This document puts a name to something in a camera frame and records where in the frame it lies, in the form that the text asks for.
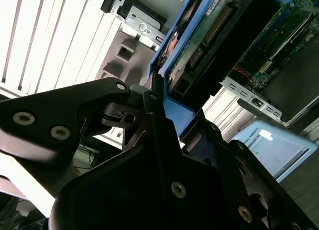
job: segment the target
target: green circuit board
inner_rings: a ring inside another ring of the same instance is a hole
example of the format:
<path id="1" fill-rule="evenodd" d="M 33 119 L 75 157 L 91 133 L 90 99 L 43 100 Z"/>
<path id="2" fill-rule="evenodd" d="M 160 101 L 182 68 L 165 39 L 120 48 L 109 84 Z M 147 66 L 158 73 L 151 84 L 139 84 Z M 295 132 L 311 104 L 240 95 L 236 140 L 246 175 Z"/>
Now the green circuit board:
<path id="1" fill-rule="evenodd" d="M 319 0 L 283 5 L 239 62 L 260 90 L 319 31 Z"/>
<path id="2" fill-rule="evenodd" d="M 201 55 L 204 53 L 201 47 L 199 47 L 200 44 L 202 43 L 204 47 L 205 45 L 209 45 L 223 21 L 225 21 L 232 12 L 232 8 L 226 6 L 226 3 L 227 0 L 213 0 L 206 15 L 200 21 L 195 32 L 169 71 L 168 79 L 170 81 L 174 79 L 178 71 L 185 69 L 186 64 L 189 64 L 190 67 L 193 68 L 200 59 Z"/>

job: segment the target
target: gray metal panel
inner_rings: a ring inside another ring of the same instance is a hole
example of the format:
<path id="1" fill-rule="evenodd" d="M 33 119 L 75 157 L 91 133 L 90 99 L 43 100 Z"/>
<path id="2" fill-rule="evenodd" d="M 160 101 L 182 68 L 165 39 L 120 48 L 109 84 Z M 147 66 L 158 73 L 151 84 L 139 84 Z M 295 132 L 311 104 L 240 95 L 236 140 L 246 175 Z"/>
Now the gray metal panel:
<path id="1" fill-rule="evenodd" d="M 167 22 L 163 27 L 162 32 L 167 33 L 169 28 L 173 25 L 174 21 L 176 20 L 181 8 L 183 7 L 186 0 L 139 0 L 146 6 L 149 6 L 157 12 L 158 14 L 162 15 L 163 17 L 167 18 Z"/>
<path id="2" fill-rule="evenodd" d="M 96 79 L 109 73 L 128 85 L 144 85 L 147 80 L 147 67 L 154 54 L 154 50 L 118 31 Z"/>

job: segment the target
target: screw head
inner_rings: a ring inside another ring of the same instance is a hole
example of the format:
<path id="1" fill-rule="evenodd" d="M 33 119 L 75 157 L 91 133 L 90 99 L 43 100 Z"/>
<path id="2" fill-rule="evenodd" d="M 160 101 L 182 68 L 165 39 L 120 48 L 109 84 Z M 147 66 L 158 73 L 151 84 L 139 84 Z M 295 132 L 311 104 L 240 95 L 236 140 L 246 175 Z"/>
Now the screw head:
<path id="1" fill-rule="evenodd" d="M 55 126 L 51 129 L 51 136 L 57 140 L 67 140 L 71 136 L 71 132 L 63 126 Z"/>
<path id="2" fill-rule="evenodd" d="M 116 83 L 116 87 L 118 87 L 121 90 L 125 90 L 126 89 L 126 86 L 124 84 L 122 84 L 122 83 Z"/>
<path id="3" fill-rule="evenodd" d="M 18 112 L 13 116 L 13 121 L 19 125 L 30 125 L 35 122 L 35 117 L 28 112 Z"/>
<path id="4" fill-rule="evenodd" d="M 154 99 L 154 100 L 157 100 L 158 98 L 155 96 L 155 95 L 153 95 L 153 94 L 150 94 L 150 97 L 152 98 L 152 99 Z"/>
<path id="5" fill-rule="evenodd" d="M 244 145 L 242 143 L 237 143 L 237 146 L 240 148 L 240 149 L 244 149 Z"/>
<path id="6" fill-rule="evenodd" d="M 245 208 L 244 206 L 240 206 L 238 208 L 238 212 L 240 214 L 240 216 L 248 223 L 251 223 L 253 221 L 253 217 L 251 216 L 250 212 L 248 211 L 247 208 Z"/>
<path id="7" fill-rule="evenodd" d="M 145 32 L 148 29 L 148 26 L 145 23 L 140 24 L 139 29 L 141 32 Z"/>
<path id="8" fill-rule="evenodd" d="M 301 230 L 300 226 L 296 222 L 291 222 L 295 230 Z"/>
<path id="9" fill-rule="evenodd" d="M 181 184 L 179 182 L 173 182 L 171 184 L 171 191 L 179 199 L 183 199 L 186 197 L 186 189 L 183 186 L 183 184 Z"/>
<path id="10" fill-rule="evenodd" d="M 210 126 L 211 126 L 211 128 L 212 128 L 213 130 L 217 130 L 217 129 L 218 129 L 218 127 L 217 127 L 216 125 L 214 125 L 214 124 L 210 124 Z"/>

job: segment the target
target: cable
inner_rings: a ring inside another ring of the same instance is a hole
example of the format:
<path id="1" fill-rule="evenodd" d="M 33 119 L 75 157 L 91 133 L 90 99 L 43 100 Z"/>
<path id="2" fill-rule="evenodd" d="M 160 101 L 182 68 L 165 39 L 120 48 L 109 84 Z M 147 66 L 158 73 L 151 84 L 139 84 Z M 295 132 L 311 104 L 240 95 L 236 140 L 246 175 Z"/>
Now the cable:
<path id="1" fill-rule="evenodd" d="M 241 73 L 241 74 L 245 75 L 246 78 L 248 79 L 248 81 L 251 80 L 251 77 L 247 73 L 245 73 L 244 71 L 242 71 L 242 70 L 240 70 L 240 69 L 238 69 L 236 67 L 234 68 L 234 70 L 236 70 L 238 73 Z"/>
<path id="2" fill-rule="evenodd" d="M 10 206 L 12 206 L 12 205 L 15 205 L 15 204 L 18 204 L 18 203 L 21 203 L 21 202 L 24 202 L 24 201 L 26 201 L 26 200 L 21 200 L 21 201 L 15 202 L 15 203 L 13 203 L 13 204 L 4 206 L 2 209 L 5 209 L 5 208 L 7 208 L 7 207 L 10 207 Z"/>
<path id="3" fill-rule="evenodd" d="M 8 200 L 6 201 L 6 203 L 3 204 L 3 205 L 0 207 L 0 211 L 2 211 L 2 210 L 4 209 L 4 207 L 10 202 L 11 198 L 12 198 L 12 196 L 9 196 L 9 197 L 8 197 Z"/>
<path id="4" fill-rule="evenodd" d="M 6 207 L 11 207 L 12 205 L 14 205 L 14 204 L 17 204 L 17 203 L 19 203 L 19 202 L 15 202 L 15 203 L 13 203 L 13 204 L 10 204 L 10 205 L 8 205 L 8 206 L 5 206 L 4 208 L 6 208 Z M 10 211 L 10 209 L 11 208 L 8 208 L 7 209 L 7 211 L 6 211 L 6 213 L 3 215 L 3 217 L 0 219 L 0 222 L 3 220 L 3 219 L 5 219 L 4 217 L 7 215 L 7 213 Z"/>
<path id="5" fill-rule="evenodd" d="M 83 143 L 81 143 L 81 145 L 82 145 L 82 147 L 84 148 L 85 151 L 89 152 L 89 164 L 92 165 L 92 164 L 93 164 L 93 161 L 94 161 L 94 159 L 95 159 L 95 156 L 94 156 L 94 159 L 91 160 L 91 156 L 92 156 L 93 152 L 92 152 L 91 150 L 88 150 Z"/>
<path id="6" fill-rule="evenodd" d="M 84 168 L 84 167 L 76 167 L 77 169 L 92 169 L 92 168 Z"/>

